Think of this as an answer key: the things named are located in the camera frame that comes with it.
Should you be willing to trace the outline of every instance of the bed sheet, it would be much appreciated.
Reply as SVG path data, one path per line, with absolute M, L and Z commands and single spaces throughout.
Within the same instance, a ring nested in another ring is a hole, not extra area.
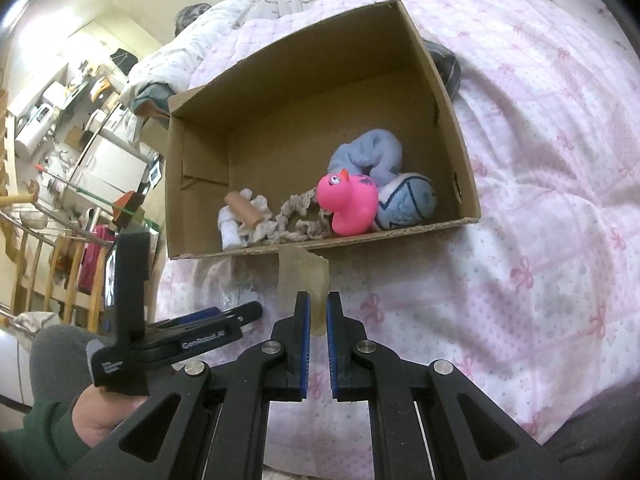
M 191 86 L 374 1 L 252 20 L 214 47 Z M 460 57 L 454 108 L 482 220 L 327 251 L 331 287 L 372 339 L 416 362 L 451 360 L 544 442 L 591 397 L 640 372 L 640 75 L 624 44 L 552 0 L 403 1 L 421 33 Z M 242 341 L 206 355 L 212 365 L 267 338 L 284 315 L 274 308 L 276 260 L 169 262 L 159 286 L 161 319 L 216 303 L 225 280 L 251 282 L 266 310 Z M 265 463 L 372 478 L 367 407 L 333 402 L 326 340 L 313 338 L 311 352 L 309 399 L 271 407 Z
M 164 83 L 175 93 L 188 89 L 205 55 L 233 28 L 255 18 L 277 19 L 312 7 L 319 0 L 225 0 L 215 4 L 175 40 L 137 63 L 120 96 L 127 107 L 149 84 Z

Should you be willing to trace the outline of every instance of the black gripper frame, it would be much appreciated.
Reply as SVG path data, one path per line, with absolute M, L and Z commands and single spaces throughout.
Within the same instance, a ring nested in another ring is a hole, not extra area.
M 376 480 L 571 480 L 449 361 L 404 361 L 327 300 L 332 391 L 369 403 Z
M 95 386 L 132 396 L 148 396 L 146 371 L 168 367 L 242 338 L 242 326 L 262 317 L 252 301 L 221 312 L 216 307 L 146 325 L 149 233 L 120 234 L 116 243 L 115 341 L 88 346 Z
M 272 400 L 306 398 L 310 305 L 233 362 L 180 370 L 66 473 L 75 480 L 258 480 Z

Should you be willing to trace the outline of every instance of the light blue ball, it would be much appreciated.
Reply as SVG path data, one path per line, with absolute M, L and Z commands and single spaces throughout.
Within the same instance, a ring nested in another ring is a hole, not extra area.
M 438 200 L 431 180 L 419 173 L 403 173 L 378 193 L 376 229 L 389 231 L 424 224 Z

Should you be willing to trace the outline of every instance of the metal screw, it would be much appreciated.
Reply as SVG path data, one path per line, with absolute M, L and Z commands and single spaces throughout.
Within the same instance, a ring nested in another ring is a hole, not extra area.
M 363 341 L 360 341 L 356 346 L 356 348 L 360 350 L 363 354 L 370 354 L 376 351 L 376 348 L 378 348 L 378 345 L 376 345 L 373 341 L 369 341 L 368 339 L 365 339 Z
M 281 348 L 282 345 L 277 341 L 265 341 L 262 343 L 262 351 L 265 354 L 277 354 Z
M 440 359 L 434 363 L 433 369 L 440 375 L 449 375 L 453 371 L 453 365 L 447 360 Z
M 203 373 L 204 367 L 205 364 L 202 361 L 189 361 L 184 365 L 184 371 L 187 373 L 187 375 L 195 377 Z

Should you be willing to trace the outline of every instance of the blue towel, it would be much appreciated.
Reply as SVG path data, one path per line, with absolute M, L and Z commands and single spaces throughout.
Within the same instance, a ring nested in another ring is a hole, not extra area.
M 349 144 L 341 144 L 329 161 L 327 173 L 347 170 L 371 177 L 378 188 L 400 173 L 402 144 L 387 130 L 369 130 Z

